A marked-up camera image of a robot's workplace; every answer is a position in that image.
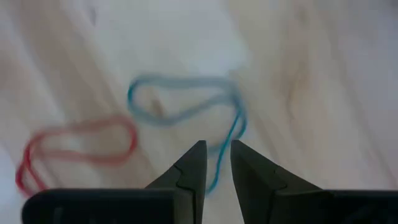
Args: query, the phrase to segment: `wooden surface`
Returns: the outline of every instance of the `wooden surface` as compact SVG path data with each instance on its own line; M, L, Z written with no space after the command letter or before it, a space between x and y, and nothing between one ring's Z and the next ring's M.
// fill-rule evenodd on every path
M0 6L0 140L14 163L36 129L128 114L129 82L143 71L205 73L236 81L249 115L243 141L294 174L329 189L397 188L393 1L3 0ZM140 102L165 115L209 93L146 89ZM232 116L219 107L169 129L137 123L139 148L118 169L62 162L48 165L53 174L41 169L54 186L143 187L197 140L221 139ZM125 147L118 130L99 136L76 148ZM66 144L76 146L74 139ZM243 222L226 158L220 184L206 198L204 223Z

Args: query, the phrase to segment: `rubber band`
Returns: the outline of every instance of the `rubber band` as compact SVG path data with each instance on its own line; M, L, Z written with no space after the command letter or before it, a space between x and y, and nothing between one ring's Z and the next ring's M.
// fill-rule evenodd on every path
M126 128L131 137L130 145L127 151L120 154L111 155L93 155L84 154L71 150L56 150L44 152L40 147L35 147L44 139L70 133L85 133L95 132L109 126L120 125ZM47 128L41 132L36 133L32 139L27 143L24 149L22 162L16 172L16 185L27 196L35 194L35 191L24 183L24 174L27 171L33 178L33 181L39 191L47 189L47 185L40 178L40 175L32 167L32 161L35 158L51 158L60 159L72 162L87 162L101 166L117 166L126 162L130 155L134 152L137 146L137 132L135 126L130 119L124 116L113 116L108 119L101 119L96 121L84 121L78 124L71 124L67 127Z
M156 86L166 89L175 90L187 90L192 88L219 88L223 90L223 94L216 95L208 100L201 102L200 104L193 106L187 110L181 111L177 114L173 114L166 118L159 118L146 111L144 108L139 106L134 97L135 91L140 86ZM210 146L209 151L218 150L218 160L216 162L215 177L211 184L208 186L206 192L212 192L217 186L218 179L220 176L221 162L225 154L225 150L229 146L232 139L239 139L245 132L247 126L247 117L244 109L243 101L238 88L235 84L225 78L219 77L189 77L189 78L175 78L165 77L158 74L143 74L137 77L130 85L127 92L127 105L134 118L149 123L154 126L173 126L186 119L192 118L193 116L201 113L205 110L210 109L216 105L230 105L235 111L235 119L229 129L229 132L224 141L221 144ZM241 126L238 132L234 135L238 121L241 121Z

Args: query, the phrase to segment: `light wooden table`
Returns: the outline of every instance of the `light wooden table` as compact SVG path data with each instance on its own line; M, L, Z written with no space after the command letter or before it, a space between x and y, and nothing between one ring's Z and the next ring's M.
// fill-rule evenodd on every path
M229 74L247 105L247 145L323 188L397 188L392 1L4 0L0 6L0 140L15 163L36 129L128 114L125 94L142 71ZM148 89L140 101L167 114L207 94ZM222 138L231 118L228 109L215 108L170 129L139 123L139 149L122 168L57 163L52 171L66 187L143 187L198 139ZM117 131L100 134L82 149L123 147ZM243 222L226 158L220 184L206 198L204 223Z

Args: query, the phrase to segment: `blue rubber band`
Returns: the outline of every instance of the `blue rubber band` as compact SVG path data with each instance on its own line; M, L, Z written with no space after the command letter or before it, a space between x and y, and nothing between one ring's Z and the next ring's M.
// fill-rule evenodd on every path
M216 95L208 100L201 102L200 104L193 106L185 111L181 111L178 114L166 118L159 118L146 111L144 108L139 106L134 100L134 92L140 86L157 86L160 88L186 90L191 88L219 88L223 90L223 94ZM233 82L225 78L219 77L188 77L188 78L176 78L176 77L165 77L157 74L144 74L137 77L129 87L127 92L127 105L130 112L138 120L145 121L154 126L173 126L181 121L192 118L193 116L201 113L209 108L216 105L230 105L233 106L236 115L235 119L228 131L225 140L221 144L210 146L209 151L215 151L219 149L218 159L216 163L215 177L206 193L212 192L218 183L220 176L221 162L225 154L226 149L231 143L232 139L239 139L242 137L247 126L247 117L244 110L243 101L238 88ZM241 126L239 131L234 135L238 121L241 120Z

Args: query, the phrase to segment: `red rubber band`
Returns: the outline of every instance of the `red rubber band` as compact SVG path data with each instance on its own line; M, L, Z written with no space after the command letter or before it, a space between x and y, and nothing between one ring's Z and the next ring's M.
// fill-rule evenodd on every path
M106 128L108 126L120 125L128 130L131 137L129 149L126 152L113 155L98 156L92 154L83 154L71 150L57 150L45 152L37 147L36 151L33 152L34 146L40 144L45 138L51 136L59 136L69 133L85 133L90 131L98 131L100 129ZM96 121L84 121L79 124L72 124L67 127L58 128L48 128L34 135L32 139L29 140L25 149L21 164L19 165L16 172L16 185L18 188L24 192L27 196L35 194L34 190L30 189L23 181L25 171L27 171L33 178L39 191L45 190L48 187L40 178L38 173L32 167L32 155L34 153L35 157L41 158L52 158L52 159L62 159L73 162L89 162L92 164L98 164L102 166L116 166L123 162L126 162L130 155L134 152L137 147L137 131L135 126L131 123L130 119L125 116L113 116L108 119L96 120Z

